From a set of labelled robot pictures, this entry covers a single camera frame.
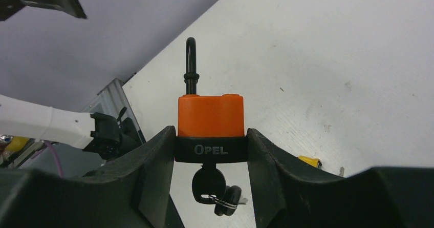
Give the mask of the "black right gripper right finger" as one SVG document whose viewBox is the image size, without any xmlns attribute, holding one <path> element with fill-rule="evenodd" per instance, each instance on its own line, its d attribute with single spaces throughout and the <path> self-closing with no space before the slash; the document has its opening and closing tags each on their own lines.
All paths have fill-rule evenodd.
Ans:
<svg viewBox="0 0 434 228">
<path fill-rule="evenodd" d="M 348 178 L 247 131 L 257 227 L 433 227 L 433 169 L 373 167 Z"/>
</svg>

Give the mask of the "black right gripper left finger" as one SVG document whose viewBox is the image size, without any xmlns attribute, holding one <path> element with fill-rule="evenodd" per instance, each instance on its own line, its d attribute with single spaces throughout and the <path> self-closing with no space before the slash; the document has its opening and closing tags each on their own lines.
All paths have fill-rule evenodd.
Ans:
<svg viewBox="0 0 434 228">
<path fill-rule="evenodd" d="M 1 227 L 183 227 L 170 197 L 176 130 L 86 173 L 1 170 Z"/>
</svg>

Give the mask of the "yellow padlock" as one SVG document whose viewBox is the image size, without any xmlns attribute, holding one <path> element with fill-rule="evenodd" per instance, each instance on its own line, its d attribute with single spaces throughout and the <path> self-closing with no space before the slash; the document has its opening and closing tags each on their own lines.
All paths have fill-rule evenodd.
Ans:
<svg viewBox="0 0 434 228">
<path fill-rule="evenodd" d="M 300 159 L 301 161 L 317 168 L 317 169 L 321 169 L 322 168 L 322 162 L 320 159 L 318 158 L 310 158 L 307 156 L 298 156 L 298 159 Z"/>
</svg>

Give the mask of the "orange black padlock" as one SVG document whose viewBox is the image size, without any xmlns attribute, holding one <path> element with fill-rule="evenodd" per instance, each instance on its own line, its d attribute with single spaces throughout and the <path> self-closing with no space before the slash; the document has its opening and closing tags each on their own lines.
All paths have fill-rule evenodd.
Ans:
<svg viewBox="0 0 434 228">
<path fill-rule="evenodd" d="M 248 158 L 244 100 L 238 94 L 197 93 L 197 48 L 186 40 L 186 93 L 178 99 L 175 160 L 184 163 L 239 163 Z"/>
</svg>

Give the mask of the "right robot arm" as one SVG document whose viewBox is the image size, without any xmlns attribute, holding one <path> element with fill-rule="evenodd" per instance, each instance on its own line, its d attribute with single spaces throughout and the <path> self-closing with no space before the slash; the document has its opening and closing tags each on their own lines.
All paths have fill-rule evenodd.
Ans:
<svg viewBox="0 0 434 228">
<path fill-rule="evenodd" d="M 1 96 L 1 133 L 97 152 L 124 141 L 117 120 Z M 173 126 L 82 177 L 1 170 L 1 227 L 183 227 L 169 194 L 181 140 Z M 235 141 L 248 164 L 257 227 L 433 227 L 433 169 L 317 169 L 256 129 Z"/>
</svg>

